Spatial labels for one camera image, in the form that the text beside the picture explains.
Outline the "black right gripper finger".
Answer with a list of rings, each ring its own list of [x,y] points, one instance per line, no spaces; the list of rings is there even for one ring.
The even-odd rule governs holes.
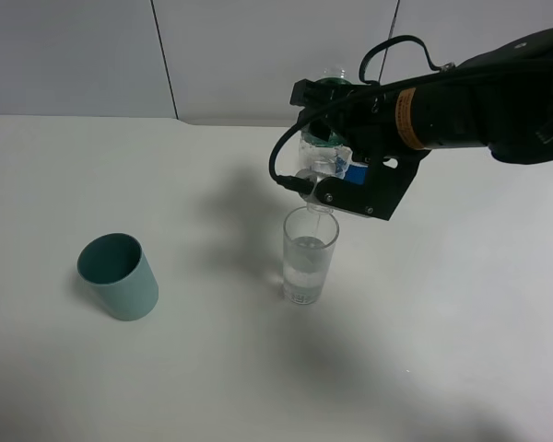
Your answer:
[[[361,85],[353,85],[343,78],[322,78],[315,81],[302,79],[295,83],[289,104],[297,107],[322,107],[361,89]]]
[[[316,120],[306,126],[306,139],[309,142],[342,142],[343,139],[333,132],[323,121]]]

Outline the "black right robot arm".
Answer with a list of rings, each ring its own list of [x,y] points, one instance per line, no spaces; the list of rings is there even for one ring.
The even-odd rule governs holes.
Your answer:
[[[479,76],[427,81],[365,97],[311,122],[359,163],[420,161],[430,150],[482,147],[500,162],[553,160],[553,29],[458,64]]]

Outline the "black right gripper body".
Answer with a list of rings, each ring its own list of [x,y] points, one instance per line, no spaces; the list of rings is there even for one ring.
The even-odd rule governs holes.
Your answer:
[[[331,128],[369,168],[416,165],[430,153],[431,87],[408,87],[376,95],[376,86],[335,85],[332,101],[345,103],[331,113]]]

